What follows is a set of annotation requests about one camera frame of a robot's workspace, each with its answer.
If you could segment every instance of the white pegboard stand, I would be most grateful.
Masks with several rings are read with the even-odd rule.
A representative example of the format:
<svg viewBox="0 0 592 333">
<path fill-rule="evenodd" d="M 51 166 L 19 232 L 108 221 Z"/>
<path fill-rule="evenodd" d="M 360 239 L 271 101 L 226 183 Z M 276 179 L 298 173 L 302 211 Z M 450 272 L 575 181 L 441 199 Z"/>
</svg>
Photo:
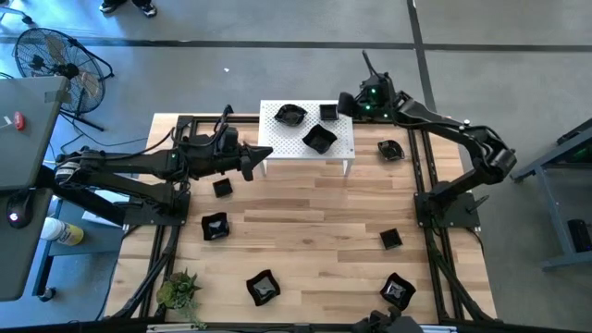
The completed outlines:
<svg viewBox="0 0 592 333">
<path fill-rule="evenodd" d="M 324 121 L 319 112 L 320 105 L 336 103 L 337 101 L 261 101 L 258 144 L 274 148 L 274 152 L 261 164 L 263 174 L 266 174 L 267 160 L 342 160 L 343 172 L 347 176 L 355 159 L 353 121 L 342 115 L 339 115 L 338 120 Z M 274 119 L 279 108 L 286 104 L 297 105 L 306 110 L 308 114 L 302 124 L 289 127 Z M 324 154 L 317 153 L 302 142 L 302 138 L 317 124 L 338 137 Z"/>
</svg>

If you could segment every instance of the potted plant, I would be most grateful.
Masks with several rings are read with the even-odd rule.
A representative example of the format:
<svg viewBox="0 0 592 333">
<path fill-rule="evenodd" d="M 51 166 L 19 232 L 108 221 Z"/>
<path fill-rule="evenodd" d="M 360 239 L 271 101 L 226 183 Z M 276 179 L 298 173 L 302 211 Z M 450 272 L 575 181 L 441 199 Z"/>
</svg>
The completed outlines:
<svg viewBox="0 0 592 333">
<path fill-rule="evenodd" d="M 195 315 L 197 302 L 193 299 L 193 294 L 201 289 L 195 285 L 196 278 L 197 274 L 192 277 L 187 275 L 187 268 L 185 272 L 171 274 L 156 292 L 156 301 L 191 320 L 199 329 L 205 329 L 206 325 Z"/>
</svg>

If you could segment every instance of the person's foot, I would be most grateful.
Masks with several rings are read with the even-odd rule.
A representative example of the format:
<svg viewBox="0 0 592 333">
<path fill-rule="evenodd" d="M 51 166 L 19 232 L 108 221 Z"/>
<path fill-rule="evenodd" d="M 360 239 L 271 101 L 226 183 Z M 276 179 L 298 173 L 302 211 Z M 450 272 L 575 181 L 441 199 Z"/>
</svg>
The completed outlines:
<svg viewBox="0 0 592 333">
<path fill-rule="evenodd" d="M 123 5 L 124 2 L 120 2 L 117 4 L 108 4 L 103 2 L 100 6 L 99 6 L 99 10 L 101 12 L 103 12 L 103 14 L 109 14 L 114 12 L 119 6 Z"/>
<path fill-rule="evenodd" d="M 144 13 L 144 15 L 147 18 L 153 18 L 157 14 L 156 7 L 153 4 L 148 4 L 148 5 L 140 6 L 139 9 L 142 10 L 142 12 Z"/>
</svg>

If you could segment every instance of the wooden tabletop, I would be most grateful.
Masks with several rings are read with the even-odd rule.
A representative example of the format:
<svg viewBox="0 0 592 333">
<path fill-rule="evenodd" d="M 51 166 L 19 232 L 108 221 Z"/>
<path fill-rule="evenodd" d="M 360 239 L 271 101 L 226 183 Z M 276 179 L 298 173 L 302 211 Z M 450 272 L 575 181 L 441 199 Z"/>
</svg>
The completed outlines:
<svg viewBox="0 0 592 333">
<path fill-rule="evenodd" d="M 147 145 L 164 137 L 178 114 L 156 114 Z M 211 133 L 213 124 L 198 132 Z M 240 139 L 257 144 L 257 124 L 236 124 Z M 267 177 L 258 168 L 246 182 L 240 172 L 228 172 L 191 182 L 191 208 L 182 228 L 175 271 L 197 273 L 198 317 L 204 322 L 346 323 L 386 311 L 379 295 L 393 272 L 415 285 L 406 315 L 419 323 L 436 323 L 434 294 L 427 265 L 423 231 L 416 226 L 416 191 L 405 129 L 390 125 L 354 125 L 356 159 L 348 178 L 342 165 L 325 161 L 271 161 Z M 385 163 L 376 143 L 392 139 L 401 144 L 405 160 Z M 440 180 L 463 173 L 458 146 L 432 136 Z M 426 170 L 423 146 L 420 155 Z M 171 141 L 160 148 L 170 148 Z M 212 182 L 230 178 L 233 194 L 214 196 Z M 426 188 L 429 179 L 424 174 Z M 142 181 L 158 181 L 142 176 Z M 231 234 L 204 241 L 202 216 L 227 212 Z M 403 245 L 385 251 L 378 233 L 397 228 Z M 155 228 L 137 229 L 124 241 L 105 313 L 119 310 L 146 274 Z M 457 275 L 489 315 L 495 308 L 483 256 L 475 236 L 451 229 Z M 260 307 L 254 305 L 245 281 L 271 269 L 281 295 Z M 452 314 L 450 289 L 444 282 L 447 309 Z M 153 297 L 151 315 L 155 310 Z M 172 311 L 167 320 L 184 320 Z"/>
</svg>

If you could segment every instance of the concrete floor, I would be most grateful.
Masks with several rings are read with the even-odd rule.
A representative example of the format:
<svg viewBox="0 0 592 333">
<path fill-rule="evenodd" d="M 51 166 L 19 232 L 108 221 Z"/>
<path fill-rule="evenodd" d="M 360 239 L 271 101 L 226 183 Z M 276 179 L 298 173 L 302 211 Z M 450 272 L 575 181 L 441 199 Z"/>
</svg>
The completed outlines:
<svg viewBox="0 0 592 333">
<path fill-rule="evenodd" d="M 81 38 L 295 44 L 281 49 L 91 47 L 116 72 L 107 82 L 105 100 L 88 115 L 89 120 L 107 127 L 104 133 L 88 129 L 101 142 L 145 137 L 155 112 L 217 113 L 232 104 L 237 112 L 252 113 L 262 99 L 337 98 L 341 91 L 355 92 L 366 78 L 359 49 L 329 44 L 298 48 L 301 42 L 367 43 L 364 47 L 372 49 L 369 55 L 376 69 L 388 70 L 399 89 L 424 99 L 415 51 L 384 49 L 389 43 L 413 42 L 404 0 L 154 3 L 159 15 L 150 20 L 131 4 L 104 17 L 96 9 L 99 1 L 89 0 L 23 0 L 15 1 L 13 7 L 26 8 L 41 27 Z M 592 3 L 586 0 L 416 0 L 415 4 L 425 43 L 592 44 Z M 13 16 L 0 23 L 3 36 L 17 36 L 25 29 Z M 0 44 L 0 71 L 16 75 L 12 47 L 11 43 Z M 557 137 L 590 117 L 589 59 L 588 52 L 426 52 L 438 112 L 495 129 L 516 149 L 516 168 L 546 152 Z M 62 120 L 58 127 L 60 134 L 52 138 L 56 152 L 75 134 Z M 67 150 L 83 144 L 93 145 L 80 140 Z M 143 146 L 136 142 L 112 151 L 132 152 Z M 558 188 L 565 185 L 563 178 L 555 179 Z M 499 318 L 515 324 L 590 330 L 592 282 L 588 277 L 592 265 L 551 273 L 539 269 L 540 261 L 559 254 L 560 249 L 546 207 L 538 200 L 536 182 L 528 179 L 515 185 L 507 180 L 475 193 L 491 195 L 479 213 Z M 589 219 L 585 210 L 577 215 Z M 52 315 L 25 312 L 32 302 L 38 302 L 26 291 L 17 302 L 0 303 L 0 327 L 94 319 L 114 259 L 68 260 L 77 260 L 81 270 L 92 265 L 101 278 L 71 277 L 56 267 L 51 278 L 76 287 L 63 288 L 60 302 L 43 304 L 41 309 Z M 78 295 L 90 286 L 99 287 Z"/>
</svg>

